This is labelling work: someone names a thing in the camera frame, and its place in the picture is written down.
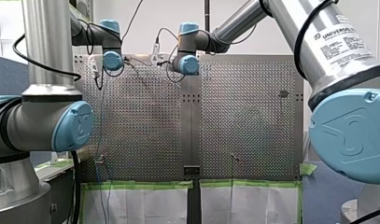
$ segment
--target green tape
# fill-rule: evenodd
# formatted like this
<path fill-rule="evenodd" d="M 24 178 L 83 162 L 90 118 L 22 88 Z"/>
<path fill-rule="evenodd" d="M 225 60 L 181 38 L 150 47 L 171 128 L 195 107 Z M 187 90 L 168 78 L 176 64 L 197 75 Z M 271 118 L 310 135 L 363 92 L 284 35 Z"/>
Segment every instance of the green tape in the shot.
<path fill-rule="evenodd" d="M 301 163 L 300 164 L 300 175 L 311 175 L 317 166 L 309 163 Z"/>
<path fill-rule="evenodd" d="M 145 189 L 145 190 L 166 190 L 166 189 L 192 189 L 192 181 L 172 181 L 172 182 L 136 182 L 136 181 L 110 181 L 103 183 L 84 183 L 83 191 L 86 190 L 109 190 L 109 189 Z"/>
<path fill-rule="evenodd" d="M 201 188 L 228 188 L 232 185 L 235 186 L 249 186 L 249 187 L 262 187 L 262 188 L 280 188 L 280 189 L 296 189 L 301 185 L 299 181 L 261 181 L 261 180 L 240 180 L 230 179 L 219 180 L 201 180 Z"/>

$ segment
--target perforated metal panel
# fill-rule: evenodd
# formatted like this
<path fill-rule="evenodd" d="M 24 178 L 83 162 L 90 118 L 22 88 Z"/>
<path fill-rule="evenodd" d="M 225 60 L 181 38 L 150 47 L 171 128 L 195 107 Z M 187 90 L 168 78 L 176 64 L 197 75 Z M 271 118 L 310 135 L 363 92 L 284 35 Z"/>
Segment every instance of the perforated metal panel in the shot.
<path fill-rule="evenodd" d="M 200 165 L 200 178 L 299 176 L 303 81 L 292 57 L 202 56 L 201 75 L 180 84 L 163 69 L 135 63 L 105 81 L 102 107 L 104 91 L 82 57 L 76 68 L 96 113 L 84 181 L 97 173 L 101 179 L 183 179 L 185 165 Z M 95 158 L 103 162 L 98 170 Z"/>
<path fill-rule="evenodd" d="M 201 178 L 295 179 L 303 82 L 291 57 L 204 57 L 203 62 Z"/>
<path fill-rule="evenodd" d="M 180 84 L 161 69 L 135 63 L 119 77 L 105 74 L 99 91 L 83 57 L 84 99 L 96 114 L 83 181 L 94 181 L 97 172 L 101 179 L 182 179 Z M 94 159 L 102 163 L 98 170 Z"/>

